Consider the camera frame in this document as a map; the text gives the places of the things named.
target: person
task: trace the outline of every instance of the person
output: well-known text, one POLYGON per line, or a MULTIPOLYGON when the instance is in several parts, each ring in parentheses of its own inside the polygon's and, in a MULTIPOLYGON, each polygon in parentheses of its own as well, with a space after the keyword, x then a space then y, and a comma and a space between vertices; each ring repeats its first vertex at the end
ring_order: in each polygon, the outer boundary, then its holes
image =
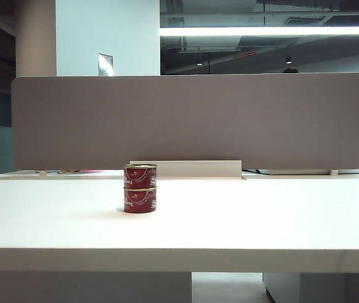
POLYGON ((297 73, 298 73, 298 70, 295 68, 286 68, 283 71, 283 74, 297 74, 297 73))

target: fabric privacy screen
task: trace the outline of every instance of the fabric privacy screen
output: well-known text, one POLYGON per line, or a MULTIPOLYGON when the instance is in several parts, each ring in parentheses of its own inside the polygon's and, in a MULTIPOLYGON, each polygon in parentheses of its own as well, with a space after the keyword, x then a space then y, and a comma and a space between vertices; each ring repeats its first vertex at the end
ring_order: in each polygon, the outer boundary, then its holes
POLYGON ((21 170, 359 168, 358 73, 17 78, 12 105, 21 170))

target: fluorescent light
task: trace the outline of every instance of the fluorescent light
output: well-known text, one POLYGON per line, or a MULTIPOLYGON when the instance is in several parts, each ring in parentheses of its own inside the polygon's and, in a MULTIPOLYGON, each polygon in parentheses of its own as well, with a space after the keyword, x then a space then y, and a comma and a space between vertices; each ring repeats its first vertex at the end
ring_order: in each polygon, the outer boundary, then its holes
POLYGON ((359 35, 359 27, 178 27, 160 28, 160 36, 305 36, 359 35))

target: stacked cans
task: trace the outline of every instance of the stacked cans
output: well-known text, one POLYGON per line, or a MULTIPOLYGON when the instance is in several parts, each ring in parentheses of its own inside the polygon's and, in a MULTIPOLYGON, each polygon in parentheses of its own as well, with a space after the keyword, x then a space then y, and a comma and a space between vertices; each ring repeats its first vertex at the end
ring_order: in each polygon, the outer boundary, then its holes
POLYGON ((124 165, 124 211, 149 213, 156 209, 156 165, 124 165))

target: can label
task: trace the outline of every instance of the can label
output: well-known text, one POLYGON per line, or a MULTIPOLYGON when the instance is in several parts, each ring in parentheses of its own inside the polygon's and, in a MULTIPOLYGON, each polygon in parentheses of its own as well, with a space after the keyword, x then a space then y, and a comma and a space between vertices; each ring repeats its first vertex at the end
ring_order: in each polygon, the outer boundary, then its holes
POLYGON ((130 189, 156 186, 156 167, 124 167, 124 187, 130 189))
POLYGON ((149 213, 156 209, 156 189, 124 191, 124 211, 127 213, 149 213))

